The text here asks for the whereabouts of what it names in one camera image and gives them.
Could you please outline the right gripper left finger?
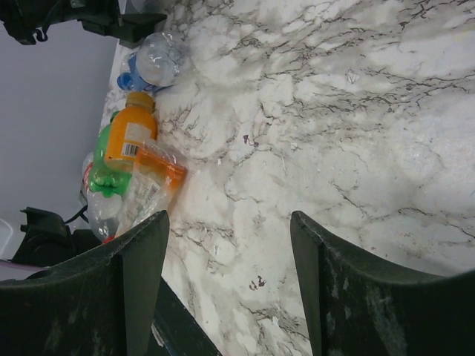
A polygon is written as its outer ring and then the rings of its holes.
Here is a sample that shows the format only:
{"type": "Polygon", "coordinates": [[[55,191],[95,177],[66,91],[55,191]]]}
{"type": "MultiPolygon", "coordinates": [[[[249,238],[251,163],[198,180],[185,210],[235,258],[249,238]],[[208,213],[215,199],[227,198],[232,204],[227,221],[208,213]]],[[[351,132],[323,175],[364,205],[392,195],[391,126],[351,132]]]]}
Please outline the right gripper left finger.
{"type": "Polygon", "coordinates": [[[166,211],[24,280],[1,282],[2,355],[144,355],[166,254],[166,211]]]}

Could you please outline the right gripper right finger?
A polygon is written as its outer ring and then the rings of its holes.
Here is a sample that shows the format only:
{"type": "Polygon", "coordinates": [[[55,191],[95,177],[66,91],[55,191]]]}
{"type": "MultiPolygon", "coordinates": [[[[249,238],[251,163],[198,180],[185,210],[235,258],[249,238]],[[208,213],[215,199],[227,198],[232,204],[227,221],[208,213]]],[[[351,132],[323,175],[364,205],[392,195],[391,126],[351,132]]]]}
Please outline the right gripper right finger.
{"type": "Polygon", "coordinates": [[[474,273],[380,258],[296,211],[292,250],[314,355],[472,355],[474,273]]]}

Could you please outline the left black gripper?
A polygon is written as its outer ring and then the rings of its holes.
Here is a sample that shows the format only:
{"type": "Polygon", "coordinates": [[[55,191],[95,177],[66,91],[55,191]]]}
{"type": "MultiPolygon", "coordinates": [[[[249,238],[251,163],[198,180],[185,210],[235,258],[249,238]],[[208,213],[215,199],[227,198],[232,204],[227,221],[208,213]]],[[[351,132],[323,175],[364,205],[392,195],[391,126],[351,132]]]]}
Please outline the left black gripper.
{"type": "Polygon", "coordinates": [[[22,45],[48,40],[49,27],[69,21],[91,22],[99,26],[116,25],[114,37],[136,44],[164,22],[164,13],[129,13],[121,15],[117,1],[18,1],[1,2],[1,23],[7,34],[22,45]]]}

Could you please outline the crushed blue label bottle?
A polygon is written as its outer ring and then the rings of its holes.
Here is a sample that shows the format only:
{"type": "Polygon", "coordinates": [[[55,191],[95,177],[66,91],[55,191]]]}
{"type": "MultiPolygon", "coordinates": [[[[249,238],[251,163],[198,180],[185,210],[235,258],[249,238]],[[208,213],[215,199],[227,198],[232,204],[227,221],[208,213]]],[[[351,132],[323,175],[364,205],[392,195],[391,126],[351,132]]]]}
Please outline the crushed blue label bottle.
{"type": "Polygon", "coordinates": [[[173,86],[187,69],[189,54],[189,46],[175,33],[152,33],[128,57],[129,88],[156,93],[173,86]]]}

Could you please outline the small orange bottle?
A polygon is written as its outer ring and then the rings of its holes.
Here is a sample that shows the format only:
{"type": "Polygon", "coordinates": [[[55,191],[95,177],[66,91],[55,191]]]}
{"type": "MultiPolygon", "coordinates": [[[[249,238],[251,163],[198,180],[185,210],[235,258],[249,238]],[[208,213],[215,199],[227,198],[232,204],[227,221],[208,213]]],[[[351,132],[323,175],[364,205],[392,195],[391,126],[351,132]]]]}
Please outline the small orange bottle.
{"type": "Polygon", "coordinates": [[[125,107],[114,117],[105,151],[105,164],[114,170],[130,172],[141,144],[156,139],[154,99],[147,93],[130,92],[125,107]]]}

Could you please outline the orange label large bottle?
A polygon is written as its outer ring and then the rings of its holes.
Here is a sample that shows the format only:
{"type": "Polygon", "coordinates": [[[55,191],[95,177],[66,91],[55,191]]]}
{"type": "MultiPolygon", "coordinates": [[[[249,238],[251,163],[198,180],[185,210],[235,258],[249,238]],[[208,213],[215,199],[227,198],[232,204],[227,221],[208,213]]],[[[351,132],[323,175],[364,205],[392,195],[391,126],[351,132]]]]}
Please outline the orange label large bottle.
{"type": "Polygon", "coordinates": [[[134,160],[128,190],[117,215],[116,237],[166,210],[183,186],[188,170],[185,157],[174,147],[147,140],[134,160]]]}

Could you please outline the clear bottle blue cap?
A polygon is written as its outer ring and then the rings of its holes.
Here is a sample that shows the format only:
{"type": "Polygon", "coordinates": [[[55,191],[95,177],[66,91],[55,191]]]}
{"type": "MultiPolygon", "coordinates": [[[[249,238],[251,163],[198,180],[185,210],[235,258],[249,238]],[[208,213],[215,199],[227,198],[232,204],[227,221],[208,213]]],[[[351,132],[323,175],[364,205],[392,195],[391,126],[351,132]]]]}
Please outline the clear bottle blue cap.
{"type": "Polygon", "coordinates": [[[141,77],[137,66],[137,53],[128,54],[122,61],[117,84],[125,91],[146,91],[148,83],[141,77]]]}

